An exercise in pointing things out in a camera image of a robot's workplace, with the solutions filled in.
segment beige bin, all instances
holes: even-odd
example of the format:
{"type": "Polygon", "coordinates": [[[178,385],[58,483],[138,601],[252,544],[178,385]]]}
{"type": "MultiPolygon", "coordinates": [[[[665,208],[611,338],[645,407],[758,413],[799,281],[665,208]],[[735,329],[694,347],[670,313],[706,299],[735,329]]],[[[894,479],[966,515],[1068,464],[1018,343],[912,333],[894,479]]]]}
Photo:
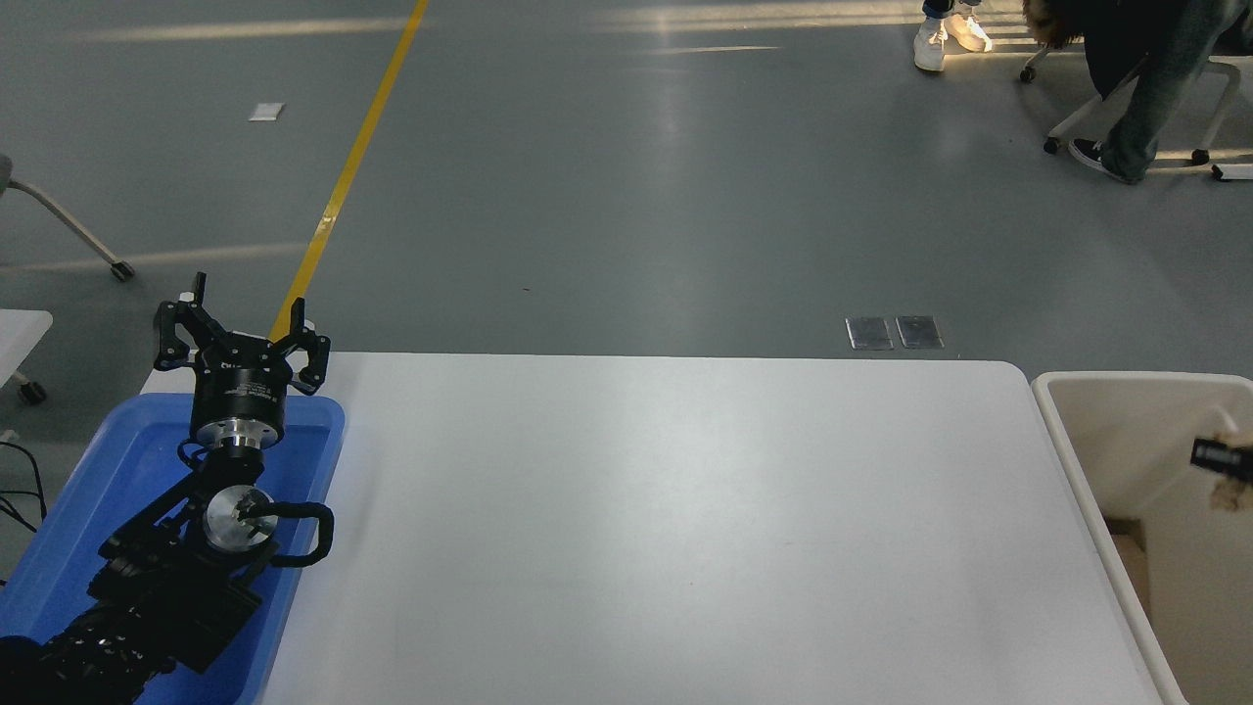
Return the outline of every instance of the beige bin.
{"type": "Polygon", "coordinates": [[[1253,433],[1253,383],[1050,373],[1031,387],[1163,699],[1253,705],[1253,510],[1210,508],[1219,476],[1188,463],[1195,437],[1253,433]],[[1143,530],[1152,619],[1106,518],[1143,530]]]}

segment gray pants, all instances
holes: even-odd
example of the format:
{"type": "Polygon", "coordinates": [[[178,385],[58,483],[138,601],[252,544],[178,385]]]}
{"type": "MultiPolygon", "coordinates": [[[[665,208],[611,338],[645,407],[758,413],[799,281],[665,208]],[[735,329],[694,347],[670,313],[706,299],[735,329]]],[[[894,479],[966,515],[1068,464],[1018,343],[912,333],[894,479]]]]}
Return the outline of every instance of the gray pants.
{"type": "Polygon", "coordinates": [[[1200,75],[1214,41],[1248,0],[1185,0],[1174,25],[1160,44],[1149,50],[1140,80],[1126,113],[1101,145],[1101,163],[1115,174],[1144,178],[1158,154],[1158,133],[1179,106],[1184,93],[1200,75]]]}

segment epoxy floor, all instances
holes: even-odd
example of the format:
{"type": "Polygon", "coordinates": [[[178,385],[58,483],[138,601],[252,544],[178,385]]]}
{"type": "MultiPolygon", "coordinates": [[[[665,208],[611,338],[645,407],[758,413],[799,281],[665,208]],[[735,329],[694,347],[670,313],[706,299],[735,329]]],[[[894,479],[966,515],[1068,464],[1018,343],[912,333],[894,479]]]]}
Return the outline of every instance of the epoxy floor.
{"type": "MultiPolygon", "coordinates": [[[[1253,377],[1253,190],[1185,167],[1204,78],[1126,187],[1042,134],[1078,54],[911,63],[910,1],[431,0],[308,291],[340,349],[992,359],[1253,377]],[[931,314],[946,347],[850,348],[846,316],[931,314]]],[[[0,152],[129,259],[115,282],[21,193],[0,306],[55,322],[0,396],[55,496],[150,371],[157,302],[266,333],[413,4],[0,1],[0,152]],[[249,123],[282,101],[274,123],[249,123]]],[[[1247,78],[1250,64],[1237,61],[1247,78]]],[[[1214,145],[1253,160],[1245,86],[1214,145]]],[[[1118,105],[1076,130],[1099,138],[1118,105]]],[[[15,455],[0,480],[26,480],[15,455]]],[[[23,505],[28,516],[31,507],[23,505]]],[[[0,523],[0,576],[29,535],[0,523]]]]}

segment white table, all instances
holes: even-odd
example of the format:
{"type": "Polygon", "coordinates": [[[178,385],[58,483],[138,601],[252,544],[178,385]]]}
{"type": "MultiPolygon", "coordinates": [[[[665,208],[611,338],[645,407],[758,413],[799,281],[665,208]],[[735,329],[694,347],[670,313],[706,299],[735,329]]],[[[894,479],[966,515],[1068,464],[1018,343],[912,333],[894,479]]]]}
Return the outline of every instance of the white table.
{"type": "Polygon", "coordinates": [[[1160,702],[1009,366],[350,352],[323,394],[267,704],[1160,702]]]}
{"type": "Polygon", "coordinates": [[[48,311],[0,308],[0,384],[18,372],[51,324],[53,314],[48,311]]]}

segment white sneaker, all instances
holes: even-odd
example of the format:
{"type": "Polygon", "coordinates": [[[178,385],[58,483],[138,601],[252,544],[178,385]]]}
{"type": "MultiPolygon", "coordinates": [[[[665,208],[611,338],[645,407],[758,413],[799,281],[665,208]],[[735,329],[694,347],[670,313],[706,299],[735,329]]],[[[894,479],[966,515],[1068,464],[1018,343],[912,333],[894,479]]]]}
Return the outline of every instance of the white sneaker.
{"type": "Polygon", "coordinates": [[[922,23],[913,36],[913,65],[925,71],[942,71],[945,39],[949,39],[949,33],[942,21],[922,23]]]}
{"type": "Polygon", "coordinates": [[[954,13],[945,18],[944,26],[966,51],[991,51],[992,40],[979,25],[975,9],[965,3],[957,3],[954,13]]]}

